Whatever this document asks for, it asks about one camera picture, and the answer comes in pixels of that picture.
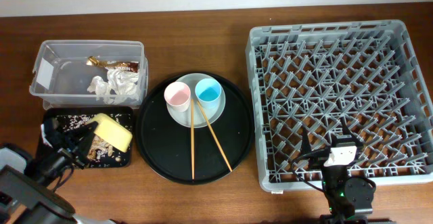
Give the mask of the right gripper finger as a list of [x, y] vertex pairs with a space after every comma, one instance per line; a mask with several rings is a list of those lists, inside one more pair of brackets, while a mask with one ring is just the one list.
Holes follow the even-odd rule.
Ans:
[[347, 127], [345, 120], [340, 118], [340, 122], [342, 125], [342, 135], [340, 136], [340, 140], [345, 143], [354, 143], [355, 146], [362, 146], [363, 143]]
[[300, 153], [302, 155], [308, 154], [311, 152], [311, 145], [309, 142], [308, 130], [305, 127], [302, 127], [302, 143], [300, 148]]

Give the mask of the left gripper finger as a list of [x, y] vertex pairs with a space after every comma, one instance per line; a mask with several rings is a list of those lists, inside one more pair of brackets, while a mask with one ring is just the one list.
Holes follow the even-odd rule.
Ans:
[[65, 146], [65, 131], [56, 118], [49, 118], [42, 124], [43, 143], [48, 146]]
[[67, 132], [69, 143], [71, 143], [72, 152], [74, 154], [82, 158], [87, 157], [98, 125], [99, 123], [94, 121]]

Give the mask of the food scraps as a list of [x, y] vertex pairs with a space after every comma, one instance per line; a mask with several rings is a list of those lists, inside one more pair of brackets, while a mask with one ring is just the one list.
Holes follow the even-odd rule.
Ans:
[[[56, 119], [65, 131], [77, 129], [83, 126], [94, 114], [59, 115]], [[133, 131], [131, 114], [108, 114], [124, 128]], [[131, 146], [126, 153], [114, 148], [103, 139], [95, 136], [91, 149], [87, 155], [90, 160], [88, 168], [119, 168], [129, 165], [131, 161]]]

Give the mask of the yellow bowl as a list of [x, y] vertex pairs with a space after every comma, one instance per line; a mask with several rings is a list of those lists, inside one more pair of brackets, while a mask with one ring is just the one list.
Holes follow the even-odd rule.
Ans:
[[94, 133], [117, 150], [126, 153], [133, 138], [133, 134], [107, 114], [96, 114], [86, 122], [87, 125], [96, 122]]

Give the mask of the white napkin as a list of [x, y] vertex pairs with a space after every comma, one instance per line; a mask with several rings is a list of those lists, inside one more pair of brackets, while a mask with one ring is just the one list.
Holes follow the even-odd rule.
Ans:
[[100, 76], [94, 76], [87, 91], [96, 95], [111, 95], [112, 91], [116, 95], [130, 95], [133, 99], [138, 99], [137, 94], [139, 74], [120, 69], [108, 69], [108, 80], [105, 81]]

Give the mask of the gold snack wrapper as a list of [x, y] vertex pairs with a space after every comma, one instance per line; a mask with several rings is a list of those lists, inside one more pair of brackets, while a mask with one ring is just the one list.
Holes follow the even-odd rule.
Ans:
[[93, 56], [87, 58], [86, 65], [98, 66], [106, 69], [119, 69], [127, 72], [138, 72], [139, 69], [138, 62], [119, 62], [119, 61], [99, 60]]

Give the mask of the wooden chopstick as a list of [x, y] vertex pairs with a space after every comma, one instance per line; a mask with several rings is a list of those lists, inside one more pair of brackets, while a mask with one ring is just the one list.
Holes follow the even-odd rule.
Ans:
[[232, 172], [233, 169], [232, 169], [232, 167], [231, 167], [231, 165], [230, 165], [230, 163], [229, 163], [229, 161], [228, 161], [228, 159], [227, 159], [227, 157], [223, 151], [223, 148], [222, 148], [222, 146], [221, 146], [221, 144], [220, 144], [220, 142], [219, 142], [219, 140], [218, 140], [218, 138], [217, 138], [217, 136], [216, 136], [216, 134], [212, 128], [212, 125], [210, 124], [208, 117], [207, 117], [207, 115], [206, 115], [206, 113], [205, 113], [205, 111], [204, 111], [204, 109], [203, 109], [203, 107], [199, 101], [197, 101], [197, 105], [199, 107], [200, 112], [202, 113], [202, 116], [204, 117], [204, 120], [207, 124], [207, 127], [209, 128], [209, 131], [210, 131], [215, 143], [216, 143], [216, 146], [219, 149], [219, 152], [220, 152], [221, 156], [223, 157], [223, 160], [225, 161], [227, 168], [229, 169], [229, 172]]
[[191, 178], [195, 179], [194, 101], [190, 102]]

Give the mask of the pink cup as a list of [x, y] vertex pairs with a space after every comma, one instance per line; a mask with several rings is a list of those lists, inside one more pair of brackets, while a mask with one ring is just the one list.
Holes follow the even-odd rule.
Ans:
[[187, 84], [176, 81], [166, 87], [164, 99], [170, 109], [184, 112], [191, 102], [191, 90]]

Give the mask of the blue cup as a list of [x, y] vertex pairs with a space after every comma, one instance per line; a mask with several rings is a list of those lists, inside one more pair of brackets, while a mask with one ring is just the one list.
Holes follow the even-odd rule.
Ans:
[[212, 78], [200, 80], [195, 87], [196, 97], [204, 108], [217, 107], [221, 93], [221, 84]]

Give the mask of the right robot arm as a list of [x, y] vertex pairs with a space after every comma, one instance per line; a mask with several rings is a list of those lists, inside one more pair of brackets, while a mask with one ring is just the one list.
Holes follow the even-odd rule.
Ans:
[[362, 176], [350, 176], [348, 167], [361, 155], [363, 143], [342, 120], [342, 133], [331, 136], [331, 145], [312, 150], [307, 129], [302, 128], [298, 160], [307, 160], [312, 169], [321, 171], [320, 192], [329, 205], [330, 214], [321, 215], [320, 223], [367, 223], [373, 212], [376, 184]]

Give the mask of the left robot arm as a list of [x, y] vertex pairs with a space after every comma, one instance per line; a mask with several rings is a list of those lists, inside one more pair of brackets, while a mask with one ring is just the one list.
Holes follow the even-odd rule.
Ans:
[[56, 119], [46, 120], [41, 125], [41, 142], [51, 151], [39, 159], [14, 144], [3, 144], [1, 222], [8, 222], [18, 207], [24, 206], [15, 223], [114, 223], [78, 215], [71, 203], [56, 193], [75, 169], [89, 164], [87, 154], [98, 126], [91, 121], [64, 131]]

